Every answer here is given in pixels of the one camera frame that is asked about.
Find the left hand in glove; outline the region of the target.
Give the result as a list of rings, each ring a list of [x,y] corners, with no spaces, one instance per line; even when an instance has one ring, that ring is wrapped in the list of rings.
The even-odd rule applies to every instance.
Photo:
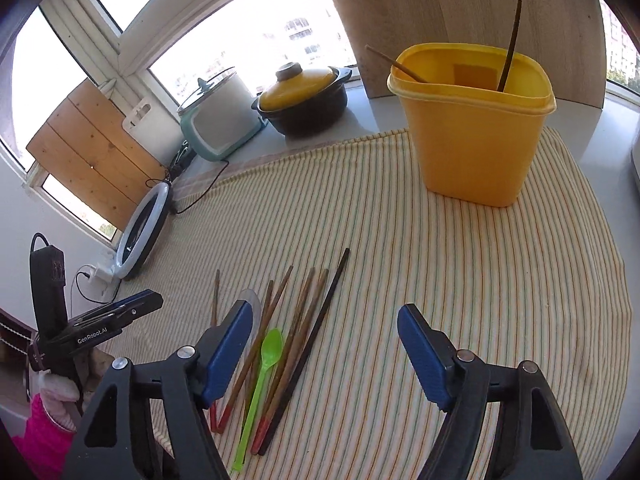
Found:
[[[37,378],[38,393],[47,415],[64,430],[75,432],[78,417],[74,417],[67,409],[81,402],[82,408],[88,408],[93,393],[99,387],[102,377],[110,368],[114,358],[98,348],[93,348],[89,358],[89,376],[79,392],[76,384],[70,379],[55,375],[50,370],[39,372]]]

